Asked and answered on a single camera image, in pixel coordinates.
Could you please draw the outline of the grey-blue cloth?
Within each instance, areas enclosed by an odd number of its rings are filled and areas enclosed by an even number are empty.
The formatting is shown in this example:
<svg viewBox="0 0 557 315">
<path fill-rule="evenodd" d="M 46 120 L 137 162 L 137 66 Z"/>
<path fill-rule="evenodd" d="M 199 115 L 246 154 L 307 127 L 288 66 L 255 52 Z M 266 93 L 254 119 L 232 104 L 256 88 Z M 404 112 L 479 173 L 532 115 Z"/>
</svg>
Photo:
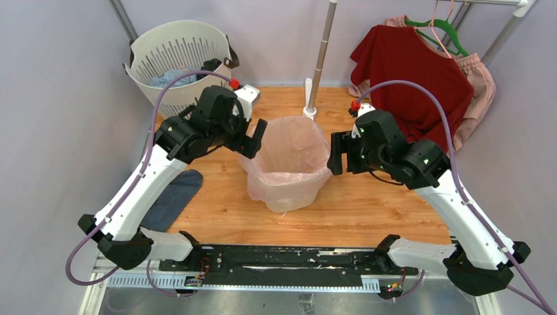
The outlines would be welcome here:
<svg viewBox="0 0 557 315">
<path fill-rule="evenodd" d="M 203 182 L 202 174 L 193 169 L 177 175 L 147 211 L 140 227 L 156 232 L 167 232 L 199 192 Z"/>
</svg>

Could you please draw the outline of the white slotted laundry basket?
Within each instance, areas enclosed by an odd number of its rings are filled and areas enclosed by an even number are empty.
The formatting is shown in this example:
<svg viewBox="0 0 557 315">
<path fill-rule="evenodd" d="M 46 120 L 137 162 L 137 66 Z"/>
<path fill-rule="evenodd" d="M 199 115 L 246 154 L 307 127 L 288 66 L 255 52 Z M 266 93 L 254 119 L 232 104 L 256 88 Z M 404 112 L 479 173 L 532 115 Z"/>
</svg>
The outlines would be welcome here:
<svg viewBox="0 0 557 315">
<path fill-rule="evenodd" d="M 239 66 L 228 37 L 210 24 L 194 20 L 169 22 L 148 30 L 131 44 L 131 52 L 133 61 L 130 66 L 123 65 L 125 71 L 152 104 L 162 88 L 151 86 L 151 79 L 170 70 L 199 70 L 206 62 L 217 59 L 221 63 L 214 72 L 232 77 L 232 69 Z M 165 93 L 158 107 L 163 118 L 176 116 L 187 106 L 195 105 L 208 86 L 232 89 L 226 80 L 213 75 L 193 78 L 195 82 L 172 87 Z"/>
</svg>

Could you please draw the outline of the green clothes hanger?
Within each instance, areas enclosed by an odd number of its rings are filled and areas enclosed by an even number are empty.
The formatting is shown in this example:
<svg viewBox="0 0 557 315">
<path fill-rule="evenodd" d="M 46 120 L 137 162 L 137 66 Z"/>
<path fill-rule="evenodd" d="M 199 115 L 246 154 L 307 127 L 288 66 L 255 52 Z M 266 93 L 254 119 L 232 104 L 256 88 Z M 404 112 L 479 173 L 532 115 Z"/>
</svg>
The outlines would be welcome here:
<svg viewBox="0 0 557 315">
<path fill-rule="evenodd" d="M 405 20 L 405 24 L 407 26 L 413 27 L 416 30 L 418 35 L 421 35 L 423 38 L 427 39 L 429 42 L 433 43 L 438 48 L 442 49 L 445 53 L 449 53 L 455 56 L 464 56 L 464 57 L 470 55 L 460 44 L 456 29 L 448 21 L 441 20 L 441 19 L 433 19 L 425 22 L 416 22 L 410 20 L 409 18 L 404 18 L 404 20 Z M 451 40 L 452 44 L 454 45 L 455 50 L 451 50 L 450 48 L 448 48 L 446 45 L 442 43 L 442 41 L 434 32 L 436 28 L 445 32 L 445 35 L 448 36 L 448 38 Z M 434 37 L 430 37 L 428 34 L 421 31 L 425 29 L 430 29 Z"/>
</svg>

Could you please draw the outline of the pink clothes hanger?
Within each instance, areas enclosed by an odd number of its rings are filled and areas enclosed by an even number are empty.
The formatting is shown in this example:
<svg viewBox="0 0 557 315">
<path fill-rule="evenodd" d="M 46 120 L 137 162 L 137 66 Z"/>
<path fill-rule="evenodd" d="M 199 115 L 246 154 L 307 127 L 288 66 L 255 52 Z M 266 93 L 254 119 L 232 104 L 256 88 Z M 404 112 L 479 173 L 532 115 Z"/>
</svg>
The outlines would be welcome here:
<svg viewBox="0 0 557 315">
<path fill-rule="evenodd" d="M 431 33 L 435 37 L 435 42 L 437 46 L 441 48 L 441 50 L 449 57 L 452 58 L 451 52 L 447 49 L 447 46 L 443 44 L 442 40 L 440 40 L 438 34 L 436 34 L 435 30 L 440 29 L 445 32 L 446 35 L 449 36 L 449 39 L 452 39 L 454 35 L 457 35 L 457 31 L 452 27 L 452 25 L 447 20 L 440 20 L 437 19 L 437 8 L 439 5 L 439 1 L 435 2 L 434 11 L 432 13 L 432 18 L 427 22 L 415 22 L 415 21 L 407 21 L 408 25 L 414 26 L 416 29 L 431 29 Z"/>
</svg>

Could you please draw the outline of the beige plastic trash bin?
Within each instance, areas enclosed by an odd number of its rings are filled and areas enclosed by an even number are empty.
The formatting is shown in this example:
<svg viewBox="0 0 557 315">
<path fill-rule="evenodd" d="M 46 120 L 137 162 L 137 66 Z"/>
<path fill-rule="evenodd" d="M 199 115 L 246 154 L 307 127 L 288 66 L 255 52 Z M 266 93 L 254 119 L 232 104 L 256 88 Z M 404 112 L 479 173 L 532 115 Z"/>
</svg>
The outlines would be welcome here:
<svg viewBox="0 0 557 315">
<path fill-rule="evenodd" d="M 316 194 L 297 196 L 295 198 L 265 202 L 265 206 L 274 213 L 287 213 L 311 205 L 316 197 Z"/>
</svg>

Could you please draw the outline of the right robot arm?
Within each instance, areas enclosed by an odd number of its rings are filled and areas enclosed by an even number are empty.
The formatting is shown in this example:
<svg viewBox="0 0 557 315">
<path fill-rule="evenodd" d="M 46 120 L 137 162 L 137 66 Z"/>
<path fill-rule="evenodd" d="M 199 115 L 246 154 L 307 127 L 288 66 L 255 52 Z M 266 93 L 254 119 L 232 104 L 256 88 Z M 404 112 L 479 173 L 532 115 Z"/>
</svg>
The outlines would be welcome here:
<svg viewBox="0 0 557 315">
<path fill-rule="evenodd" d="M 472 211 L 444 151 L 428 139 L 409 142 L 389 112 L 361 114 L 352 130 L 332 133 L 327 165 L 334 175 L 388 174 L 429 203 L 456 238 L 439 245 L 390 234 L 374 251 L 375 265 L 384 274 L 417 268 L 444 275 L 461 291 L 481 296 L 506 289 L 531 252 L 526 243 L 497 232 L 481 211 Z"/>
</svg>

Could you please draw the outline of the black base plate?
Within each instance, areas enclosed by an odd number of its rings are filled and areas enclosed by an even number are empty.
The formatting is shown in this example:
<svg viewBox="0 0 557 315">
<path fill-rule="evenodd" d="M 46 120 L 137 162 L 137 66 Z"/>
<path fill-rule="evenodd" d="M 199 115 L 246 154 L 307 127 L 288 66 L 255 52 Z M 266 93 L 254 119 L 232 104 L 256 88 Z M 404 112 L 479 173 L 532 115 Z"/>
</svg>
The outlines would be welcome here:
<svg viewBox="0 0 557 315">
<path fill-rule="evenodd" d="M 164 260 L 161 271 L 191 272 L 206 285 L 349 288 L 363 276 L 400 280 L 416 268 L 396 267 L 372 248 L 206 244 L 188 262 Z"/>
</svg>

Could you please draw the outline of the blue plastic bag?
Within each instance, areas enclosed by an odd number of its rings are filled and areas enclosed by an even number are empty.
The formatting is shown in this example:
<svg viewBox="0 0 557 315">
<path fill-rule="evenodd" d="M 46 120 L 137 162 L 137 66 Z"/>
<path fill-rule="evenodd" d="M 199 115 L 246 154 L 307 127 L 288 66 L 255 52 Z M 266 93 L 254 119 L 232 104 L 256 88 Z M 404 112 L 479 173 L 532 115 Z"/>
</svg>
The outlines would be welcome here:
<svg viewBox="0 0 557 315">
<path fill-rule="evenodd" d="M 184 75 L 187 72 L 191 72 L 191 71 L 196 71 L 195 68 L 191 68 L 191 67 L 186 67 L 186 66 L 181 66 L 180 68 L 177 69 L 170 69 L 167 72 L 165 72 L 163 75 L 161 76 L 153 76 L 148 85 L 154 88 L 164 88 L 166 85 L 168 85 L 171 81 L 173 81 L 176 77 L 180 77 L 181 75 Z M 189 85 L 191 83 L 195 83 L 197 81 L 197 75 L 190 75 L 188 77 L 184 77 L 178 81 L 176 81 L 172 87 L 182 87 L 185 85 Z"/>
</svg>

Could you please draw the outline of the clothes rack pole with foot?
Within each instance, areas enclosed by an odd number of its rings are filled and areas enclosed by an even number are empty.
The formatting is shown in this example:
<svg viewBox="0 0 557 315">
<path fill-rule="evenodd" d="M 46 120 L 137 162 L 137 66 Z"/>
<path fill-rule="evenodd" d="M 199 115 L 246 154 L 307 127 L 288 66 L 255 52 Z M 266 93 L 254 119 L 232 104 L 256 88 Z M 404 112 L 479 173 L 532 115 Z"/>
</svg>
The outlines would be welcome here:
<svg viewBox="0 0 557 315">
<path fill-rule="evenodd" d="M 305 79 L 305 84 L 304 84 L 305 102 L 304 102 L 304 107 L 302 109 L 302 116 L 307 117 L 311 120 L 315 120 L 315 117 L 317 115 L 317 107 L 315 105 L 315 101 L 317 98 L 317 93 L 321 82 L 324 60 L 328 48 L 330 33 L 332 31 L 332 25 L 334 23 L 334 17 L 335 17 L 337 5 L 338 5 L 337 0 L 328 1 L 328 9 L 326 12 L 323 33 L 321 35 L 321 42 L 320 42 L 320 47 L 317 55 L 315 71 L 313 77 L 308 77 Z"/>
</svg>

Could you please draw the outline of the black plastic bag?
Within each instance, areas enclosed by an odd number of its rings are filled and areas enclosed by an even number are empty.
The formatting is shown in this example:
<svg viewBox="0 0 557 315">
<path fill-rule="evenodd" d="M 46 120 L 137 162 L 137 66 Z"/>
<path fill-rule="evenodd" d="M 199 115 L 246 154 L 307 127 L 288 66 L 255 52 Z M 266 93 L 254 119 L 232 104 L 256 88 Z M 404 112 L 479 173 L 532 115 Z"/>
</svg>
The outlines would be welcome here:
<svg viewBox="0 0 557 315">
<path fill-rule="evenodd" d="M 201 71 L 214 72 L 216 69 L 218 69 L 218 67 L 220 67 L 221 64 L 222 64 L 222 61 L 220 61 L 218 58 L 213 58 L 213 59 L 204 61 L 200 70 Z M 199 81 L 199 80 L 205 78 L 206 76 L 207 76 L 207 74 L 198 73 L 196 75 L 196 80 Z"/>
</svg>

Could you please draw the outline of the corner aluminium profile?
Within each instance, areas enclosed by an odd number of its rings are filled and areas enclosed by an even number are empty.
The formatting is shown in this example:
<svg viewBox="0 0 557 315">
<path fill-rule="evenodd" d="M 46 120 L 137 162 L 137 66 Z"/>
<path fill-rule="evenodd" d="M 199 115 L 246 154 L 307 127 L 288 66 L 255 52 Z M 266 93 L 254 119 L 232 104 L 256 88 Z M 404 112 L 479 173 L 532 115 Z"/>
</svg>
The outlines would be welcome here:
<svg viewBox="0 0 557 315">
<path fill-rule="evenodd" d="M 123 2 L 121 0 L 108 0 L 108 3 L 128 40 L 135 41 L 139 36 L 125 9 L 125 6 L 123 5 Z"/>
</svg>

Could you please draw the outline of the right rack pole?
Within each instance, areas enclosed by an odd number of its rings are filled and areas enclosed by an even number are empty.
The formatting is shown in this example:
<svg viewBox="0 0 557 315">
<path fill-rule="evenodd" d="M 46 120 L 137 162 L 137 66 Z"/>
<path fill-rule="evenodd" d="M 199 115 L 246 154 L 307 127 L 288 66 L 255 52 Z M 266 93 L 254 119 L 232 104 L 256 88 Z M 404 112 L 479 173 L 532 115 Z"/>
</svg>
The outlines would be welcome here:
<svg viewBox="0 0 557 315">
<path fill-rule="evenodd" d="M 511 38 L 534 1 L 448 1 L 437 14 L 457 31 L 459 43 L 488 65 Z"/>
</svg>

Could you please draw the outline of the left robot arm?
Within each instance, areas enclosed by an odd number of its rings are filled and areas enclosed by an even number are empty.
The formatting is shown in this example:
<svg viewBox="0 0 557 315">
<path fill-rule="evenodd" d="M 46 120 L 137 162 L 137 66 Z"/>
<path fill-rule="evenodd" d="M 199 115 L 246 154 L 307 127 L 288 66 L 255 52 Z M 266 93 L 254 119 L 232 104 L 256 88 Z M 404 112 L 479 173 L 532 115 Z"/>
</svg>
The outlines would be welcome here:
<svg viewBox="0 0 557 315">
<path fill-rule="evenodd" d="M 141 222 L 171 181 L 195 159 L 220 147 L 255 157 L 267 126 L 260 119 L 254 134 L 247 134 L 259 98 L 260 91 L 251 85 L 235 91 L 212 85 L 195 105 L 162 122 L 152 148 L 109 204 L 78 221 L 109 261 L 124 270 L 151 260 L 173 260 L 186 271 L 200 266 L 201 246 L 190 234 L 156 232 Z"/>
</svg>

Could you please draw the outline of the pink plastic trash bag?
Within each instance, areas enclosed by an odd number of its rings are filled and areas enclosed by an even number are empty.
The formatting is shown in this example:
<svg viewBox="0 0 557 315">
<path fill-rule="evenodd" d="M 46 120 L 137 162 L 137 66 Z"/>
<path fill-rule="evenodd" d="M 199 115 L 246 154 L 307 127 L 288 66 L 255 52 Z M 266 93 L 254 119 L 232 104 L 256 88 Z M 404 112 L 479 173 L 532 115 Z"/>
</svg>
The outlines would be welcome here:
<svg viewBox="0 0 557 315">
<path fill-rule="evenodd" d="M 292 115 L 269 120 L 256 156 L 242 156 L 239 162 L 247 173 L 249 197 L 265 203 L 317 195 L 332 176 L 329 157 L 330 144 L 321 127 Z"/>
</svg>

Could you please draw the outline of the aluminium frame rail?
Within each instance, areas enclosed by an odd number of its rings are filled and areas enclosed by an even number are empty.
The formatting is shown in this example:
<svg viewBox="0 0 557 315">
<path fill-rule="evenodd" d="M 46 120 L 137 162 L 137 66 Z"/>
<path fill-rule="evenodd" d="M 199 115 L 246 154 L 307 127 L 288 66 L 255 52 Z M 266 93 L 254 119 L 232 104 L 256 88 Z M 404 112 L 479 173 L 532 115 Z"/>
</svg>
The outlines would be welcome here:
<svg viewBox="0 0 557 315">
<path fill-rule="evenodd" d="M 158 288 L 172 297 L 199 291 L 369 293 L 394 304 L 415 291 L 408 281 L 437 280 L 439 274 L 390 263 L 373 248 L 285 247 L 207 244 L 189 262 L 170 259 L 116 269 L 99 255 L 80 313 L 100 310 L 109 289 Z"/>
</svg>

